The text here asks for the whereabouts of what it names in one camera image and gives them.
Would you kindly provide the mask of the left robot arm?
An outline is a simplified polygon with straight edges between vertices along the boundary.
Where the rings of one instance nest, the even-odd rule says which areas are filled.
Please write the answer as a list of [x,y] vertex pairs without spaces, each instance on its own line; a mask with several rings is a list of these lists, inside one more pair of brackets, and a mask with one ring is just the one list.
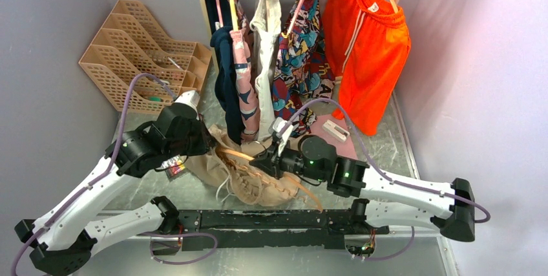
[[165,161],[201,156],[212,144],[197,109],[183,103],[163,108],[157,119],[135,130],[121,129],[77,188],[42,217],[16,225],[23,251],[35,269],[48,275],[70,275],[102,249],[133,235],[178,231],[179,211],[164,196],[117,217],[98,221],[96,215],[120,191]]

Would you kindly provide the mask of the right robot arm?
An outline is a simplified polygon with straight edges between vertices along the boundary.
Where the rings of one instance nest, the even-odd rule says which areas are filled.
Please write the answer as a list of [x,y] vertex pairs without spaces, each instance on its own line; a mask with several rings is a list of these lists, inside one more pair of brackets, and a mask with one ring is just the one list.
[[354,197],[357,211],[350,214],[348,223],[356,233],[396,225],[436,229],[459,242],[476,239],[474,197],[468,180],[427,182],[379,174],[366,162],[339,156],[335,146],[315,135],[306,135],[297,149],[288,149],[275,139],[249,163],[276,179],[292,173],[326,182],[334,195]]

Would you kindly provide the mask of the beige shorts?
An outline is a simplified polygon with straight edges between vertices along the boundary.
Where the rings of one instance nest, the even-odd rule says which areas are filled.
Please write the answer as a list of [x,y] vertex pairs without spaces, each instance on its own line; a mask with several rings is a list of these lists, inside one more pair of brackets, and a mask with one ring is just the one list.
[[[287,195],[286,192],[281,193],[274,187],[263,184],[258,178],[250,176],[243,169],[237,169],[232,164],[236,162],[243,166],[248,164],[247,161],[235,156],[227,156],[227,160],[225,160],[222,158],[223,154],[217,155],[215,153],[217,147],[224,147],[253,156],[260,152],[259,145],[249,143],[240,146],[228,137],[225,129],[221,129],[216,125],[209,127],[209,133],[216,140],[216,146],[207,154],[193,156],[185,163],[190,172],[203,183],[214,187],[219,187],[221,184],[227,185],[228,189],[247,205],[276,207],[295,199]],[[282,188],[288,189],[292,193],[298,190],[290,182],[283,182]]]

